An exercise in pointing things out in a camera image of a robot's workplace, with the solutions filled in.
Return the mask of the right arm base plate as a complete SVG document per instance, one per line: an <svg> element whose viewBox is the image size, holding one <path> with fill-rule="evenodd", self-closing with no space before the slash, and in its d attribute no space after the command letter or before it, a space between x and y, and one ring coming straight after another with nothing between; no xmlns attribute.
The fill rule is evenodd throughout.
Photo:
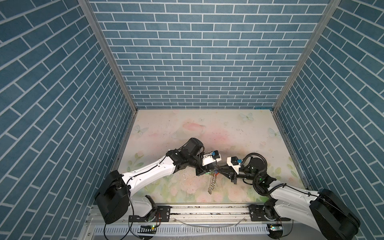
<svg viewBox="0 0 384 240"><path fill-rule="evenodd" d="M252 222L289 222L291 219L278 216L273 207L251 204L248 206Z"/></svg>

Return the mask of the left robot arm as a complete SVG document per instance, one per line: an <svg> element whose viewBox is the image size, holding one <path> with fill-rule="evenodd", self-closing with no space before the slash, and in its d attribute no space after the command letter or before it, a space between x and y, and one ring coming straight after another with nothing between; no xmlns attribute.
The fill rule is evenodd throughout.
<svg viewBox="0 0 384 240"><path fill-rule="evenodd" d="M158 161L138 170L119 173L110 172L95 194L95 201L106 224L121 219L127 212L151 221L155 218L158 206L150 196L134 198L135 193L147 185L187 167L194 168L201 176L214 170L221 161L219 151L204 152L203 143L190 138L178 149L169 150Z"/></svg>

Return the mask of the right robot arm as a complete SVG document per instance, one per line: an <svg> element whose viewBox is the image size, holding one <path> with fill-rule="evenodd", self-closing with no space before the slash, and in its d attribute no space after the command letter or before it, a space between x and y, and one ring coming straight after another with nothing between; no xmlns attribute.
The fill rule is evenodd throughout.
<svg viewBox="0 0 384 240"><path fill-rule="evenodd" d="M236 184L239 179L266 197L265 219L290 219L319 231L328 240L351 240L359 232L359 218L331 190L304 190L282 183L267 173L267 160L258 153L230 157L215 172Z"/></svg>

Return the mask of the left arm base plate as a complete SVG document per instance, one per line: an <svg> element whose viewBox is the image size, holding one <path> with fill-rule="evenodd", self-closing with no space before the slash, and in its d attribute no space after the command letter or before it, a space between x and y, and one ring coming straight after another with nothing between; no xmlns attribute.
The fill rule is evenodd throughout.
<svg viewBox="0 0 384 240"><path fill-rule="evenodd" d="M138 215L129 216L129 222L133 223L152 223L152 222L169 222L171 214L171 206L158 206L152 209L144 217Z"/></svg>

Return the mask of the large keyring with chain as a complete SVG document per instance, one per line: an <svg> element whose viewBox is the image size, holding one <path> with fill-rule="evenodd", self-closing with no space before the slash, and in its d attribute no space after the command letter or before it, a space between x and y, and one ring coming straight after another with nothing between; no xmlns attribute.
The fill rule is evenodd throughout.
<svg viewBox="0 0 384 240"><path fill-rule="evenodd" d="M211 195L214 188L215 188L215 185L216 185L216 181L217 181L217 175L219 174L219 171L218 170L212 170L210 172L210 176L211 176L211 179L210 179L210 185L209 185L209 188L208 188L208 193Z"/></svg>

